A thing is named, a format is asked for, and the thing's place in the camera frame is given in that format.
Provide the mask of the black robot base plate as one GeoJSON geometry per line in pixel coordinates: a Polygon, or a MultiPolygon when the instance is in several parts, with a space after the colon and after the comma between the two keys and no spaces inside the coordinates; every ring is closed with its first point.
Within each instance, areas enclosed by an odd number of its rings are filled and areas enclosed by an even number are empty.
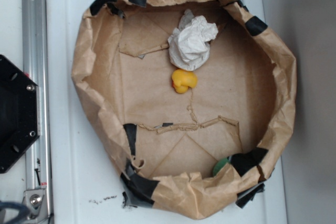
{"type": "Polygon", "coordinates": [[[38,86],[1,55],[1,173],[39,138],[38,86]]]}

